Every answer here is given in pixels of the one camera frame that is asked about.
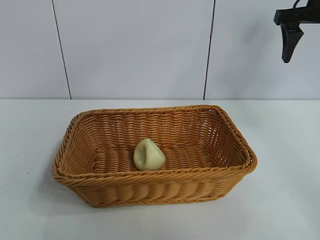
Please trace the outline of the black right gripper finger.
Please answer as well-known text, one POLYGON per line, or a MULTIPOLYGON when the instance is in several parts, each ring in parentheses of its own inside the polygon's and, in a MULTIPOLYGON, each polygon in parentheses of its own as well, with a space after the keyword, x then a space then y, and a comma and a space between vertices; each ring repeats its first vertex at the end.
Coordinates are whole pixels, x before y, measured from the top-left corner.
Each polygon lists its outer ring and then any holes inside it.
POLYGON ((284 63, 289 63, 294 50, 304 35, 299 23, 281 23, 282 34, 282 55, 281 58, 284 63))

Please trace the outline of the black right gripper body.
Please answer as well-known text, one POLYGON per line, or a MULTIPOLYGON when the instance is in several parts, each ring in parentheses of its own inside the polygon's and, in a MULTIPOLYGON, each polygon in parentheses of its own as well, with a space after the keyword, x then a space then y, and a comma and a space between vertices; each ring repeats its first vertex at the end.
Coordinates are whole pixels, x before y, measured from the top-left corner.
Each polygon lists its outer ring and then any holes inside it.
POLYGON ((280 24, 319 24, 320 9, 307 7, 277 9, 273 21, 277 26, 280 24))

